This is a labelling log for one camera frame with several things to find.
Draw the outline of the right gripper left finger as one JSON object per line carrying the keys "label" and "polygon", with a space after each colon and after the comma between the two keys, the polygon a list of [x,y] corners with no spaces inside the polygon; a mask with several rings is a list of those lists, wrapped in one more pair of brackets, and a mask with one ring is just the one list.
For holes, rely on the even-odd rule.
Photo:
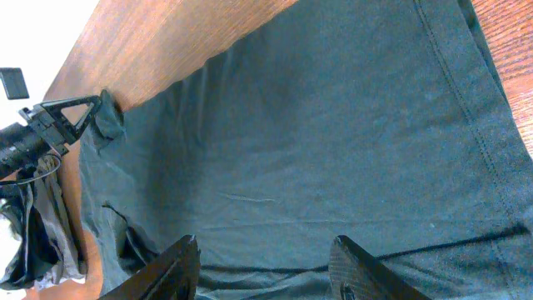
{"label": "right gripper left finger", "polygon": [[126,282],[100,300],[193,300],[201,251],[195,235],[185,235]]}

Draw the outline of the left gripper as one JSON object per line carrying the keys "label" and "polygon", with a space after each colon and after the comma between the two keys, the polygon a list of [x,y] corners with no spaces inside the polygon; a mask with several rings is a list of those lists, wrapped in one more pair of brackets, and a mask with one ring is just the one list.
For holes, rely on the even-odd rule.
{"label": "left gripper", "polygon": [[[98,112],[102,100],[97,95],[43,102],[19,113],[27,122],[13,123],[1,130],[1,179],[54,151],[60,157],[68,153]],[[72,123],[63,110],[86,105],[83,115]]]}

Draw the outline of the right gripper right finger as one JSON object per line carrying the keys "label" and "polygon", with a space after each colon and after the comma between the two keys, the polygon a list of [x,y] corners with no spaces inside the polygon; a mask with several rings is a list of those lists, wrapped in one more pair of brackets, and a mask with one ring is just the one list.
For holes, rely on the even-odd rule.
{"label": "right gripper right finger", "polygon": [[337,300],[430,300],[346,235],[332,242],[328,272]]}

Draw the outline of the dark green t-shirt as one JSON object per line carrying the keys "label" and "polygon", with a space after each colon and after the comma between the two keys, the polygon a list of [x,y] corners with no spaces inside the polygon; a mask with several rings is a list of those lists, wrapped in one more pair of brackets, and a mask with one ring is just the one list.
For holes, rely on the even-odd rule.
{"label": "dark green t-shirt", "polygon": [[532,160],[474,8],[300,1],[80,147],[102,290],[187,234],[200,299],[327,299],[346,235],[435,299],[532,296]]}

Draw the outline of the grey folded garment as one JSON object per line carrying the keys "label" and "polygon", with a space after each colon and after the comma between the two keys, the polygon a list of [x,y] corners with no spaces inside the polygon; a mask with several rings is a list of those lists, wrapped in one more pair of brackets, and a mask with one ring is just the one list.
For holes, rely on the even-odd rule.
{"label": "grey folded garment", "polygon": [[84,283],[83,258],[57,179],[61,159],[48,154],[1,183],[1,289]]}

